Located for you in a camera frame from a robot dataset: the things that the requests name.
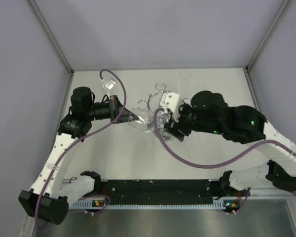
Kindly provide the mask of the clear removed champagne glass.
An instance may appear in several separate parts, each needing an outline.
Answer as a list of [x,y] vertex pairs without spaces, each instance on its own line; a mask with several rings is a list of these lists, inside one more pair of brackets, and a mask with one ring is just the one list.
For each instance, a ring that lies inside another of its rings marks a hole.
[[183,98],[188,97],[188,91],[189,91],[189,83],[190,83],[191,73],[189,71],[181,71],[180,72],[180,95]]

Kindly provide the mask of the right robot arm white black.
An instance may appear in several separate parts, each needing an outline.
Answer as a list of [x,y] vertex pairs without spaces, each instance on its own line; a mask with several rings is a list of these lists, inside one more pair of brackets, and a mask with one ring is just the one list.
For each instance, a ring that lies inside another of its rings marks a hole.
[[231,162],[252,150],[258,150],[268,158],[266,163],[253,168],[224,172],[220,188],[225,195],[269,185],[296,192],[296,144],[278,132],[254,107],[230,107],[221,94],[210,91],[196,93],[190,103],[184,102],[177,93],[166,92],[160,106],[170,115],[164,129],[179,141],[192,132],[216,134],[227,141],[248,146]]

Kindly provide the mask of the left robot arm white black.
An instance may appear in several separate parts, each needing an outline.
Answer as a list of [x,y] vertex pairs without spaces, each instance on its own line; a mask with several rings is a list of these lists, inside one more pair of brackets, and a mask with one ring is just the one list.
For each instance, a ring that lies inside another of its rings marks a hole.
[[116,95],[105,95],[95,102],[88,87],[78,87],[71,95],[68,114],[61,120],[52,151],[39,176],[29,190],[21,191],[18,200],[28,216],[54,225],[61,224],[69,208],[85,195],[98,195],[102,190],[100,175],[84,171],[78,179],[62,185],[75,150],[89,132],[92,121],[109,119],[110,124],[126,123],[131,115]]

